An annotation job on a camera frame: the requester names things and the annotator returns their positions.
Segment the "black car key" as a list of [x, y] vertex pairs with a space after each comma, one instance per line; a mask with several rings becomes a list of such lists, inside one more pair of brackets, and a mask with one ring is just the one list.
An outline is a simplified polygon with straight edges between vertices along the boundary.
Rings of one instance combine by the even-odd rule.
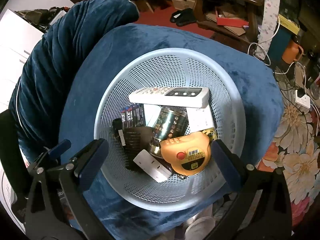
[[112, 130], [114, 137], [121, 143], [122, 146], [126, 146], [121, 118], [117, 118], [112, 121]]

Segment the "white wall plug adapter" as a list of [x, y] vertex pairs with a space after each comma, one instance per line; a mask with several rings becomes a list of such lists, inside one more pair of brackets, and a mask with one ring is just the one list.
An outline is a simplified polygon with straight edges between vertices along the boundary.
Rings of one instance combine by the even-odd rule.
[[172, 175], [172, 172], [155, 159], [147, 150], [140, 151], [133, 161], [157, 183], [167, 181]]

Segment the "pack of aa batteries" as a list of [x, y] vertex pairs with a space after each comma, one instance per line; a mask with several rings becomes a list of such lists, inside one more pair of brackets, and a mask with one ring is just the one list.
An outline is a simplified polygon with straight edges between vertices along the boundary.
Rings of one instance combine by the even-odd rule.
[[120, 111], [122, 128], [133, 128], [145, 126], [145, 113], [143, 104], [134, 103]]

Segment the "white air conditioner remote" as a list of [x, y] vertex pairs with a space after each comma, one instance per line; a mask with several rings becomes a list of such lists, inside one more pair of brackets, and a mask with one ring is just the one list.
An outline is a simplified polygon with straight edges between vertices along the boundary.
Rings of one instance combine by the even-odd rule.
[[129, 101], [148, 105], [205, 108], [209, 96], [207, 87], [146, 87], [132, 92]]

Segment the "blue velvet back cushion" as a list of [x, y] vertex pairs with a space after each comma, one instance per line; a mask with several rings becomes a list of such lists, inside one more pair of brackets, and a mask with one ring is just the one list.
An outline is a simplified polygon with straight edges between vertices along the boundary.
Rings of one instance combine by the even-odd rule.
[[13, 90], [9, 109], [27, 161], [58, 144], [60, 120], [76, 73], [98, 41], [139, 18], [129, 0], [76, 3], [36, 44]]

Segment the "dark wooden comb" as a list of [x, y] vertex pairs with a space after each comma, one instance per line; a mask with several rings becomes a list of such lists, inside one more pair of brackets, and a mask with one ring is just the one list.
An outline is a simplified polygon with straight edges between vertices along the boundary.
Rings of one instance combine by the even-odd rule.
[[142, 150], [147, 150], [153, 136], [153, 128], [148, 126], [131, 127], [124, 130], [126, 156], [125, 167], [133, 172], [143, 173], [143, 170], [133, 161]]

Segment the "floral cloth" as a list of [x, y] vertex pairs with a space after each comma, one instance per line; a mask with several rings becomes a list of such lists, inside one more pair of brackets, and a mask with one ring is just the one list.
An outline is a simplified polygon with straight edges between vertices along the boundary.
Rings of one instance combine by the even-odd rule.
[[[271, 111], [267, 111], [267, 123], [276, 120], [279, 126], [256, 167], [267, 172], [283, 168], [289, 189], [293, 228], [305, 230], [312, 222], [319, 223], [319, 144], [315, 142], [319, 135], [319, 108], [306, 88], [305, 67], [299, 62], [293, 66], [293, 80], [289, 80], [280, 70], [275, 73], [284, 111], [281, 118], [274, 118]], [[310, 109], [295, 103], [296, 89], [310, 97]]]

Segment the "orange tape measure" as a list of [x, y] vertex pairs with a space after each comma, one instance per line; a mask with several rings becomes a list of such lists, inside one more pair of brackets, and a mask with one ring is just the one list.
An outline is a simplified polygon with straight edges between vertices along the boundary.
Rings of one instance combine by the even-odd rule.
[[160, 142], [163, 159], [175, 173], [193, 176], [205, 169], [212, 155], [210, 143], [217, 139], [215, 128], [209, 128]]

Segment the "dark printed tin can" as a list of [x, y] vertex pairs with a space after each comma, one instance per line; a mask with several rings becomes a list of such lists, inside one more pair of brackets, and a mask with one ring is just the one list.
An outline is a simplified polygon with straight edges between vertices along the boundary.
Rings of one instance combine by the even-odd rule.
[[163, 158], [160, 142], [184, 135], [187, 127], [187, 113], [182, 108], [163, 106], [153, 126], [153, 136], [148, 146], [148, 152], [157, 158]]

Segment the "white power strip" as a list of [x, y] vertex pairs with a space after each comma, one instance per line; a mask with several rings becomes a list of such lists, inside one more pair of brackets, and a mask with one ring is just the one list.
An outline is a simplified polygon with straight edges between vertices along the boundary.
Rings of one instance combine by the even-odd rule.
[[310, 109], [311, 103], [310, 103], [310, 97], [306, 95], [302, 90], [296, 89], [295, 90], [295, 103], [297, 103], [300, 106], [303, 106], [306, 109]]

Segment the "light blue plastic basket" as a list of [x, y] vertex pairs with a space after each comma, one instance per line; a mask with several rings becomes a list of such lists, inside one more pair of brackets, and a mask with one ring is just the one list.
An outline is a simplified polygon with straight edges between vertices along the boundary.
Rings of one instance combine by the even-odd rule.
[[99, 104], [94, 137], [109, 144], [102, 173], [121, 197], [143, 209], [193, 207], [226, 182], [214, 160], [211, 128], [241, 155], [245, 111], [227, 72], [189, 49], [146, 53], [117, 74]]

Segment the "orange mug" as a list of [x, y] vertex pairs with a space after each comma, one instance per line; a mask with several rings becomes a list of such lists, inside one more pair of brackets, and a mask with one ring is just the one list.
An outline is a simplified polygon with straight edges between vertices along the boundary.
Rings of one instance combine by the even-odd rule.
[[304, 49], [297, 42], [290, 40], [281, 58], [285, 63], [291, 64], [299, 61], [303, 53]]

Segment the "black slippers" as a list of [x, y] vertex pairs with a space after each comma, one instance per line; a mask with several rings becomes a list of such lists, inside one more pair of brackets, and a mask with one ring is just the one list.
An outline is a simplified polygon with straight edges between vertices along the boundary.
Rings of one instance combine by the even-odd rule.
[[178, 10], [172, 13], [170, 22], [175, 23], [178, 27], [183, 27], [189, 24], [196, 23], [196, 18], [193, 13], [193, 9], [187, 8], [184, 10]]

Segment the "red box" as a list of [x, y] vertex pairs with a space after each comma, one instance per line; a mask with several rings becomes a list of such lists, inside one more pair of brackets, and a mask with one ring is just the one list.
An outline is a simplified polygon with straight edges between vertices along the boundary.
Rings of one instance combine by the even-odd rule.
[[232, 8], [216, 7], [215, 14], [217, 25], [237, 28], [249, 26], [249, 22], [240, 17]]

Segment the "dark wooden side table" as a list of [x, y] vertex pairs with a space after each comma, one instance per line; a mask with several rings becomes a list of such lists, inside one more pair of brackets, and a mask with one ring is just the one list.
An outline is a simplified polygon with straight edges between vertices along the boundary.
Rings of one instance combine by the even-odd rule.
[[[193, 13], [200, 28], [250, 44], [258, 40], [257, 14], [263, 5], [264, 0], [195, 0]], [[241, 25], [245, 32], [238, 35], [218, 24], [218, 18], [222, 17], [245, 20], [246, 23]]]

